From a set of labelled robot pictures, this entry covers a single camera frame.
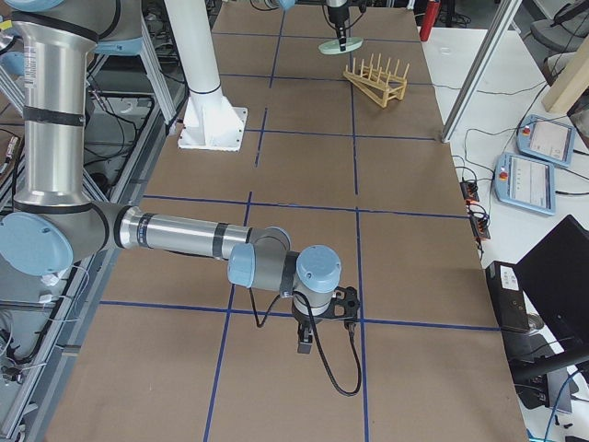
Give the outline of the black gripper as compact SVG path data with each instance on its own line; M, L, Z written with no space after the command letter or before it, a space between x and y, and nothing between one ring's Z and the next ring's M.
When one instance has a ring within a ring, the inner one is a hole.
M346 22L348 20L347 6L328 6L329 22L335 27L341 52L347 49Z
M297 353L301 355L309 355L313 347L313 328L311 320L306 313L301 312L297 307L293 307L293 316L298 322L297 326Z

